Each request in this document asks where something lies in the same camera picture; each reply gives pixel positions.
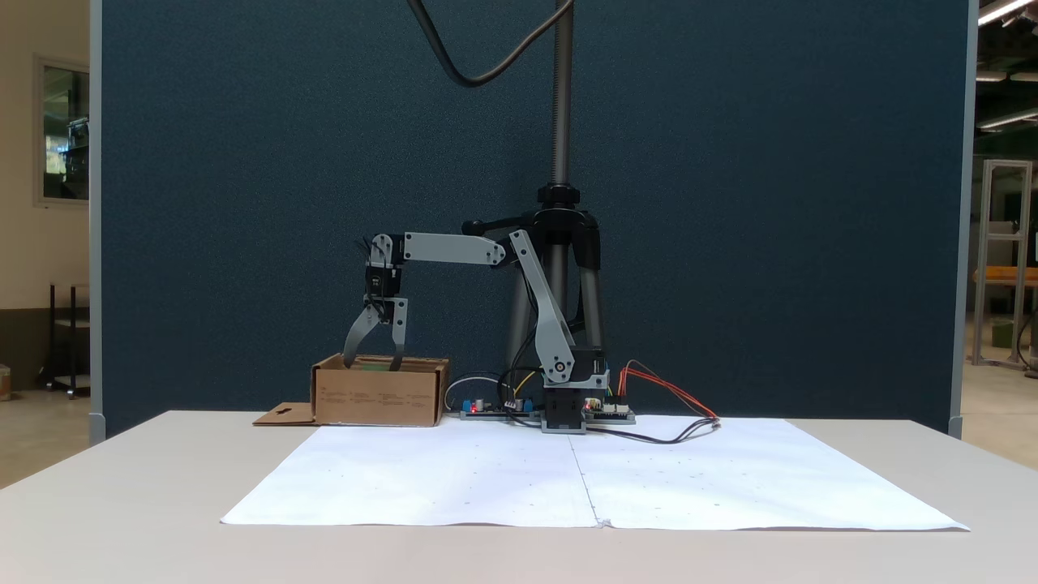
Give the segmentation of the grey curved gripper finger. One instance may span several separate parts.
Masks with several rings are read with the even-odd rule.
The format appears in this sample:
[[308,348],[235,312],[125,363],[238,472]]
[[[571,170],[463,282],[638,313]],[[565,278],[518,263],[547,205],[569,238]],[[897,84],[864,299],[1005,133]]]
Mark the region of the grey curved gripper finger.
[[342,363],[349,369],[356,361],[360,344],[368,336],[368,333],[377,329],[382,317],[378,307],[373,303],[367,303],[356,321],[350,326],[347,337],[345,337],[344,347],[342,347]]

